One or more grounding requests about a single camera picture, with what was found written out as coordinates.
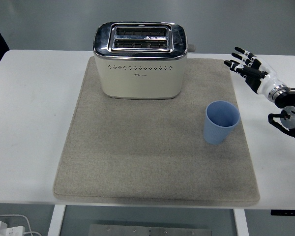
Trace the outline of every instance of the toaster slot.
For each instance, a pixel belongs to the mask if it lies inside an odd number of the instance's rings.
[[[167,40],[116,39],[114,48],[168,49]]]
[[[116,35],[167,36],[163,27],[117,27]]]

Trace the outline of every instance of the metal plate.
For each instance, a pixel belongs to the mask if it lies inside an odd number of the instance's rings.
[[[88,236],[211,236],[211,230],[162,228],[124,225],[98,225],[89,228]]]

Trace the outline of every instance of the toaster vent hole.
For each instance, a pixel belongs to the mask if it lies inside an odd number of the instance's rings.
[[[154,66],[154,67],[152,67],[152,66],[149,66],[149,67],[138,66],[137,67],[137,66],[108,65],[108,69],[114,69],[114,70],[117,70],[117,69],[119,69],[119,70],[121,70],[121,69],[123,69],[123,70],[154,70],[154,71],[156,71],[156,70],[172,70],[173,67],[172,66]]]

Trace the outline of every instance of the white cable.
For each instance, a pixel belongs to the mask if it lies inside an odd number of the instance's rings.
[[[23,233],[23,235],[27,235],[27,234],[38,234],[39,236],[42,236],[39,232],[36,232],[36,231],[30,231],[30,232]]]
[[[24,216],[24,215],[17,215],[17,214],[12,214],[12,215],[0,215],[0,217],[10,217],[10,216],[20,216],[20,217],[24,217],[24,218],[26,219],[27,223],[28,223],[28,226],[29,226],[29,233],[30,233],[31,236],[33,236],[33,234],[31,233],[32,231],[31,231],[31,228],[30,228],[30,222],[29,222],[29,219],[28,219],[26,216]]]

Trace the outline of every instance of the gray felt mat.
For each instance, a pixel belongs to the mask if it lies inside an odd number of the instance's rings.
[[[54,183],[72,202],[244,207],[260,196],[240,123],[220,145],[203,139],[206,105],[236,104],[222,60],[188,59],[169,100],[106,96],[90,58]]]

